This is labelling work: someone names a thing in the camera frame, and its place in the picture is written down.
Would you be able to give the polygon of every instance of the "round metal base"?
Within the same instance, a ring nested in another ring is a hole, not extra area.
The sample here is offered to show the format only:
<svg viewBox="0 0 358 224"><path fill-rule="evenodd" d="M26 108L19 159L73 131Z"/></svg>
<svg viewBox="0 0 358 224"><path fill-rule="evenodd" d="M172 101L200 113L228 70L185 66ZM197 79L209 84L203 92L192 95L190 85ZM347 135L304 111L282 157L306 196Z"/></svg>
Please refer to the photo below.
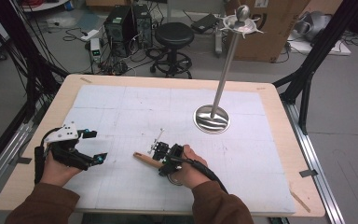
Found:
<svg viewBox="0 0 358 224"><path fill-rule="evenodd" d="M203 105L194 112L194 123L205 133L223 133L227 130L230 120L228 113L217 107L216 113L211 118L213 105Z"/></svg>

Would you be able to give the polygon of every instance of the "gray floor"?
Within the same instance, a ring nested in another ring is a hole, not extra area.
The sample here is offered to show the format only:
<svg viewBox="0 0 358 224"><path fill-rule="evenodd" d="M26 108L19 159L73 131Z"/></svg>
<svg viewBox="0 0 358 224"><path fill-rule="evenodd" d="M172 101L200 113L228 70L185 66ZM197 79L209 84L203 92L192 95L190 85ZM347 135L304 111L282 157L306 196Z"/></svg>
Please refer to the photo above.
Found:
<svg viewBox="0 0 358 224"><path fill-rule="evenodd" d="M71 15L79 20L84 13L83 9L76 9ZM62 9L56 8L40 13L39 17L44 18L48 14L60 12ZM177 14L182 17L177 20L187 20L180 12ZM102 22L103 18L96 21L96 28ZM90 64L84 43L65 42L62 40L65 35L64 30L44 33L50 51L67 70L73 73L84 71ZM193 78L217 80L220 77L226 56L223 54L220 58L215 57L213 44L212 36L196 35L191 46L183 50L193 61ZM358 47L348 47L351 56L328 56L313 79L308 131L346 223L358 223ZM228 80L273 82L296 71L305 57L292 52L285 63L236 61L231 65ZM285 58L286 55L282 55L279 61ZM130 60L127 60L127 63L130 67L140 64ZM150 74L149 65L130 70L124 76L163 77L162 74ZM0 61L0 135L25 102L24 94L11 60ZM9 166L1 178L0 190L12 168ZM0 223L4 222L6 215L7 212L0 211ZM289 220L291 223L328 223L326 217ZM71 216L70 223L80 222L81 214ZM263 217L255 217L255 222L268 223Z"/></svg>

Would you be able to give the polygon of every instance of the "black stool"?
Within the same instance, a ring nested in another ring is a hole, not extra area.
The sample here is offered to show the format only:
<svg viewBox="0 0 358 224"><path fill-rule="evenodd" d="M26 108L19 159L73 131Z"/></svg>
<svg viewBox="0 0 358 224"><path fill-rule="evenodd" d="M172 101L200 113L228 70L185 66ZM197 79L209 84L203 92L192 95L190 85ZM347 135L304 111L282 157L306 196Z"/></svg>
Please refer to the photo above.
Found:
<svg viewBox="0 0 358 224"><path fill-rule="evenodd" d="M161 53L150 67L150 72L155 73L156 68L165 73L165 77L175 76L186 72L188 78L192 78L188 69L191 67L191 59L177 50L190 44L194 39L194 33L190 27L181 22L165 23L156 30L156 40L163 45L167 52Z"/></svg>

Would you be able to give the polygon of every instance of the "brown sleeve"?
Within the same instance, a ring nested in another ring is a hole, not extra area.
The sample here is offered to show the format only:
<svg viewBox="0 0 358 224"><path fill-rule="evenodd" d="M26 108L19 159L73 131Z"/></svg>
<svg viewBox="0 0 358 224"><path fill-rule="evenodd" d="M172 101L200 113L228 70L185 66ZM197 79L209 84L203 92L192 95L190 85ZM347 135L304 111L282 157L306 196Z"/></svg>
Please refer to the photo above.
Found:
<svg viewBox="0 0 358 224"><path fill-rule="evenodd" d="M5 223L68 223L79 198L69 189L39 183L25 202L8 215Z"/></svg>
<svg viewBox="0 0 358 224"><path fill-rule="evenodd" d="M253 224L248 207L235 195L226 194L215 181L192 189L193 216L197 224Z"/></svg>

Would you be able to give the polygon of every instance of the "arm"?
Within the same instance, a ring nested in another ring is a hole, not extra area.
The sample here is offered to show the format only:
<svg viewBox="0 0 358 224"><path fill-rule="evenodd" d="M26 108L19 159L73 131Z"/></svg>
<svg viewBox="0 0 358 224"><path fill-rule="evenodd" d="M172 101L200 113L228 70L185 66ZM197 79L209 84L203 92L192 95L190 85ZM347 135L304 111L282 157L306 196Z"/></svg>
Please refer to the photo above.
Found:
<svg viewBox="0 0 358 224"><path fill-rule="evenodd" d="M190 146L184 146L184 159L206 160L198 156ZM193 216L197 224L253 224L252 216L246 205L235 195L226 194L217 182L211 181L188 163L182 163L182 170L172 175L184 186L192 189L194 195Z"/></svg>
<svg viewBox="0 0 358 224"><path fill-rule="evenodd" d="M6 224L68 223L79 196L63 186L78 173L79 169L66 167L49 153L40 183L25 202L8 215Z"/></svg>

